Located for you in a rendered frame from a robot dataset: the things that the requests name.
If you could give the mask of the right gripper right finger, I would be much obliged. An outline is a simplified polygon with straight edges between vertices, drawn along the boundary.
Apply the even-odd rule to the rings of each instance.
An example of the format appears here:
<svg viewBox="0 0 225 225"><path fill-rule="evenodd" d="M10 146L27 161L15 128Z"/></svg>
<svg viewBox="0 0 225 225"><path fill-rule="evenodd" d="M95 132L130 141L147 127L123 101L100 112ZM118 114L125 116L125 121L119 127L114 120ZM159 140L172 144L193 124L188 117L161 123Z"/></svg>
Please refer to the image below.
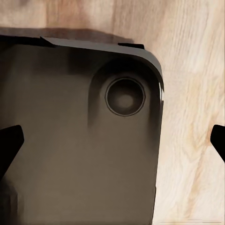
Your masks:
<svg viewBox="0 0 225 225"><path fill-rule="evenodd" d="M217 124L213 126L210 142L225 162L225 126Z"/></svg>

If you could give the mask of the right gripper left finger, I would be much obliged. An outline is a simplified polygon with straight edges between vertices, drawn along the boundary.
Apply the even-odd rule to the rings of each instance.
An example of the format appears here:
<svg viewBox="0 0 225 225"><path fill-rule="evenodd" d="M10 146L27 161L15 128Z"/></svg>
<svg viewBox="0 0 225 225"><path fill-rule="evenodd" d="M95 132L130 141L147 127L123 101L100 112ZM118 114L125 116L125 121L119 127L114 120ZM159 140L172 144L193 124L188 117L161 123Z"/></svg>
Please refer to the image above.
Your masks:
<svg viewBox="0 0 225 225"><path fill-rule="evenodd" d="M23 143L23 130L19 124L0 130L0 180L5 175Z"/></svg>

